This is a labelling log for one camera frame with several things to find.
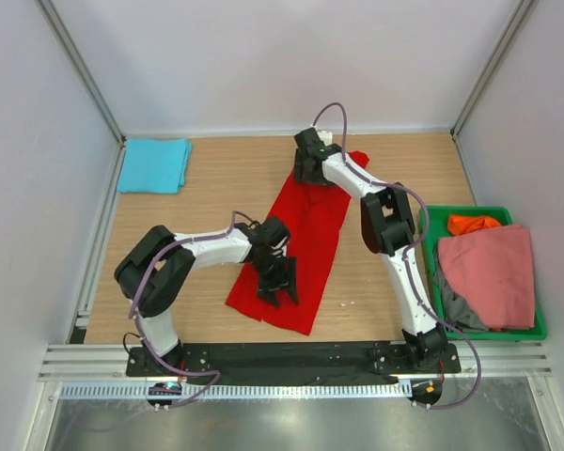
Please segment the red t-shirt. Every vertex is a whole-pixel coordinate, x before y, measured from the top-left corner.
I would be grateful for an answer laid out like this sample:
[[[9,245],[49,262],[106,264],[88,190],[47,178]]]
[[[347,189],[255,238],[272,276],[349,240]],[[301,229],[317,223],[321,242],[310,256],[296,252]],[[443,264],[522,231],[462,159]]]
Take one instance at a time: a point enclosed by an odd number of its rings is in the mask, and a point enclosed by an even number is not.
[[[290,231],[288,255],[296,259],[298,302],[286,293],[275,307],[258,298],[256,271],[244,266],[226,305],[275,327],[309,335],[337,252],[351,197],[337,186],[298,182],[288,175],[269,214]]]

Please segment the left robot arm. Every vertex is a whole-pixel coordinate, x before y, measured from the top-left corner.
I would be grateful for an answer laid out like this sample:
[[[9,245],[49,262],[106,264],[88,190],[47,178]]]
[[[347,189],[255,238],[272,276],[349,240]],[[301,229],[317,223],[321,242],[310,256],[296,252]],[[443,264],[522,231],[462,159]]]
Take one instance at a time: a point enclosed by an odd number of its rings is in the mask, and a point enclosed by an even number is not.
[[[183,374],[183,345],[175,332],[171,306],[188,275],[216,265],[243,264],[257,273],[259,300],[278,307],[286,295],[297,304],[297,258],[287,255],[290,231],[272,216],[259,222],[234,211],[219,231],[173,233],[156,225],[118,264],[114,278],[131,305],[129,318],[159,375]]]

